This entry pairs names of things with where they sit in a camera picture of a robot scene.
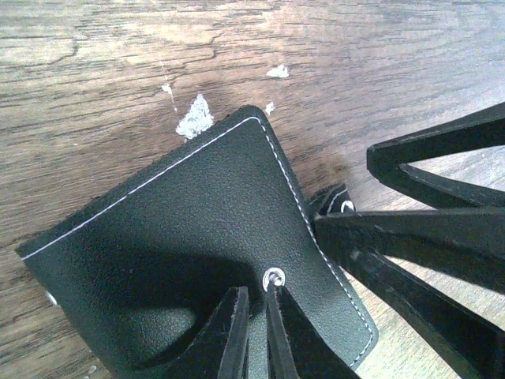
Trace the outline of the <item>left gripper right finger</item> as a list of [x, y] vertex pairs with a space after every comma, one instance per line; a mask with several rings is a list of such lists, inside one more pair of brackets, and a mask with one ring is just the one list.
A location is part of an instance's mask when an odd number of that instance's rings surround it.
[[267, 350], [270, 378], [357, 378], [324, 342], [284, 286], [267, 287]]

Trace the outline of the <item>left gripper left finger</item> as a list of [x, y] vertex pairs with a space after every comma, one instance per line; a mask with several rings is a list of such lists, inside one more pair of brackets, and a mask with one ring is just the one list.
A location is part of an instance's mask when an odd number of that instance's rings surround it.
[[176, 340], [150, 378], [247, 378], [249, 291], [232, 287], [197, 331]]

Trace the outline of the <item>black leather card holder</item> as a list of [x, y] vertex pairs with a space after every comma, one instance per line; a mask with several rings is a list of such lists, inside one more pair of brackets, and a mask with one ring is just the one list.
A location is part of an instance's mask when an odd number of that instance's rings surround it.
[[249, 376], [267, 377], [264, 273], [286, 285], [350, 368], [378, 330], [342, 270], [320, 252], [315, 212], [264, 112], [242, 107], [18, 247], [72, 326], [117, 378], [160, 377], [224, 294], [247, 287]]

